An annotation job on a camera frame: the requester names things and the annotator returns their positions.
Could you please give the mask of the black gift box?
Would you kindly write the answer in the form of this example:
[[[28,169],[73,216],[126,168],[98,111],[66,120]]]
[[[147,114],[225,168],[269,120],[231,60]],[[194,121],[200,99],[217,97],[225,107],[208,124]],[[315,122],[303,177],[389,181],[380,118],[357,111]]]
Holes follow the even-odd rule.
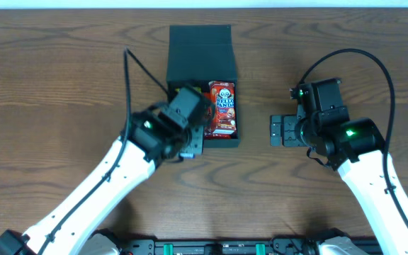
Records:
[[[237,70],[230,25],[172,25],[166,83],[171,96],[182,86],[199,87],[208,97],[211,81],[234,84],[237,132],[229,140],[203,140],[207,148],[233,148],[240,144],[237,120]]]

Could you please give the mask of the red Hacks candy bag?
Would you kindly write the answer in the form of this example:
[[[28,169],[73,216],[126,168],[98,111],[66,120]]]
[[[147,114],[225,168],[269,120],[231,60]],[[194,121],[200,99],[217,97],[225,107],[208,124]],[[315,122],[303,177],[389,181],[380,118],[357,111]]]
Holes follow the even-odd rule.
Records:
[[[229,140],[231,139],[231,135],[229,134],[214,134],[213,133],[213,121],[215,117],[215,109],[214,106],[210,106],[208,108],[208,116],[207,116],[207,126],[204,129],[204,138],[206,140]]]

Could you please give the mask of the yellow Mentos candy bottle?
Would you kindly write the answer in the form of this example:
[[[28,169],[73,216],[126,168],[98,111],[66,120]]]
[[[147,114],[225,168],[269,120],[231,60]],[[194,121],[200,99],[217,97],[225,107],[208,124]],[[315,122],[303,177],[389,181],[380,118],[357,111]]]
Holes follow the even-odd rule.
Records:
[[[174,89],[176,95],[200,94],[201,89],[193,86],[182,86]]]

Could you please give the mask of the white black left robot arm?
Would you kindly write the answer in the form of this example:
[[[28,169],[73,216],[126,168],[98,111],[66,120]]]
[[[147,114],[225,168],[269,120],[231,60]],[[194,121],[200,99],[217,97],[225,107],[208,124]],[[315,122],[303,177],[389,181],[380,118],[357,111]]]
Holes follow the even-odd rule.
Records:
[[[128,113],[125,127],[99,165],[48,216],[23,234],[6,230],[0,254],[78,254],[96,228],[166,159],[174,158],[206,110],[163,106]]]

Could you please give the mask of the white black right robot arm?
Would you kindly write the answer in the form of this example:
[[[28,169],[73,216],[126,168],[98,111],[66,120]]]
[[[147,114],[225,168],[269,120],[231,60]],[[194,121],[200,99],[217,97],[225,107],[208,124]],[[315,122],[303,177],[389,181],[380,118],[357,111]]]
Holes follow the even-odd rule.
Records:
[[[408,197],[372,120],[319,111],[273,115],[271,145],[307,147],[326,157],[356,197],[382,253],[408,254]]]

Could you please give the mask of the red Hello Panda pack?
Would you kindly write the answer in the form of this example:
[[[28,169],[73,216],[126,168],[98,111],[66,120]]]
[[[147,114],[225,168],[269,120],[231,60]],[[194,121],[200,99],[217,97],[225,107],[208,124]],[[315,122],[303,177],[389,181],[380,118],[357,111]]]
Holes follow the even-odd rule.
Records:
[[[231,139],[237,132],[234,84],[226,81],[211,81],[209,87],[208,97],[215,105],[215,113],[210,126],[205,131],[205,137]]]

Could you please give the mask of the blue white small box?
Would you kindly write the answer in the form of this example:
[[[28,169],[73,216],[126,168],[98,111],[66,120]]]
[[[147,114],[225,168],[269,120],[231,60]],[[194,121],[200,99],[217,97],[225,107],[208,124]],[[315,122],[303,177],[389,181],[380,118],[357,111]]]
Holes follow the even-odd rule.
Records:
[[[184,158],[184,159],[194,159],[194,158],[195,158],[195,155],[194,155],[193,153],[181,152],[181,153],[179,154],[179,156],[180,156],[181,158]]]

